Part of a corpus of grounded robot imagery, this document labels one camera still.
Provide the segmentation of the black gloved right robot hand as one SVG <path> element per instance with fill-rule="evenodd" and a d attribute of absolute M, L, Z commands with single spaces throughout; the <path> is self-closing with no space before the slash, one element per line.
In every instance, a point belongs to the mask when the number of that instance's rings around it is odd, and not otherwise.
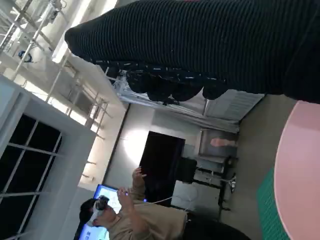
<path fill-rule="evenodd" d="M 69 28 L 64 39 L 84 61 L 126 71 L 136 92 L 320 101 L 317 0 L 137 0 Z"/>

